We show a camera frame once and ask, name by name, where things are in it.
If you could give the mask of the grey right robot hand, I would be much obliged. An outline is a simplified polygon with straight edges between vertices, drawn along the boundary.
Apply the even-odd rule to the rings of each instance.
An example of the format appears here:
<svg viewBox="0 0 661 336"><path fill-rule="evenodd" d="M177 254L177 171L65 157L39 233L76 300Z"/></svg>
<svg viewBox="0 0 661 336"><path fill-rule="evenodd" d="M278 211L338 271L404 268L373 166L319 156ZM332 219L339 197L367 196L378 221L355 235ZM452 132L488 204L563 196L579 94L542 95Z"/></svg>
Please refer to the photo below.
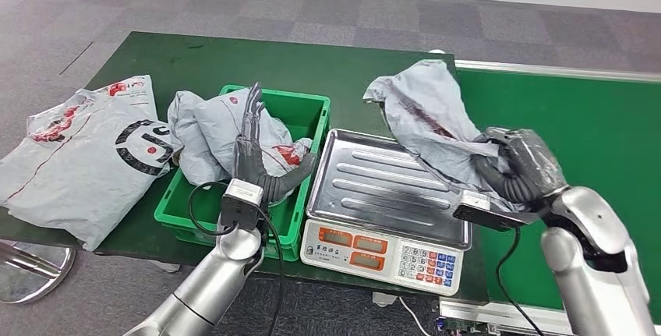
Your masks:
<svg viewBox="0 0 661 336"><path fill-rule="evenodd" d="M535 213L546 199L570 188L556 157L532 129L489 127L475 141L498 146L497 158L508 170L478 154L472 155L471 162L495 193L518 212Z"/></svg>

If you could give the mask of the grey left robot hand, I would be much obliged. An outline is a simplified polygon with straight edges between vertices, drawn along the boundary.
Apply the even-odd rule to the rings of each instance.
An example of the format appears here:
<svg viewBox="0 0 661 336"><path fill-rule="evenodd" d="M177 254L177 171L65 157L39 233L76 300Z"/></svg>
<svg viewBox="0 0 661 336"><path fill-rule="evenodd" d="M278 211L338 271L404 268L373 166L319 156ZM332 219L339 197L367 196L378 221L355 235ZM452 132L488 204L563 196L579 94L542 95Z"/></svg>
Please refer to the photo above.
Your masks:
<svg viewBox="0 0 661 336"><path fill-rule="evenodd" d="M262 88L255 83L249 88L242 128L235 140L233 177L260 186L263 190L263 201L273 203L285 198L312 174L316 166L316 154L305 154L297 168L282 176L269 175L263 164L263 151L260 146L260 114L264 109Z"/></svg>

